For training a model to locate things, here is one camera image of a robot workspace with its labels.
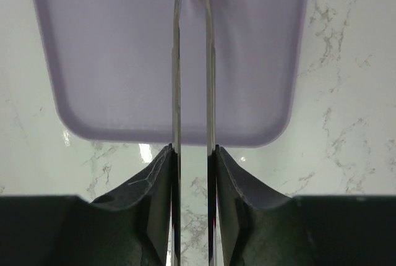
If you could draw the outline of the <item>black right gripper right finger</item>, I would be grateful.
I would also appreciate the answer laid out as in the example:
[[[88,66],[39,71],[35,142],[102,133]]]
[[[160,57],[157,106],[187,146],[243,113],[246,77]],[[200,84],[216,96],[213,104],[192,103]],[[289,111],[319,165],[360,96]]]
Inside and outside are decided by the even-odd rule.
[[[394,265],[395,197],[288,197],[215,151],[225,265]]]

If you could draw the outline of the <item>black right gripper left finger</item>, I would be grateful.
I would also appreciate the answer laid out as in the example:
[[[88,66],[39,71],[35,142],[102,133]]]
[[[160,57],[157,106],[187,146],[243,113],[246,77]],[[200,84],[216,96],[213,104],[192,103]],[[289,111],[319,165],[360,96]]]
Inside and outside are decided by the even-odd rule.
[[[87,202],[75,195],[1,197],[2,265],[165,265],[174,151]]]

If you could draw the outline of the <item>metal tongs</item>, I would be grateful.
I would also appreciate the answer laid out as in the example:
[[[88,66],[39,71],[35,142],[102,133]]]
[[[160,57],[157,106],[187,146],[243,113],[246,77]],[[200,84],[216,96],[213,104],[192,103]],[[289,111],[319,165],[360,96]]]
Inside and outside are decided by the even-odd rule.
[[[182,144],[216,149],[215,31],[211,0],[174,0],[172,47],[172,265],[181,265]]]

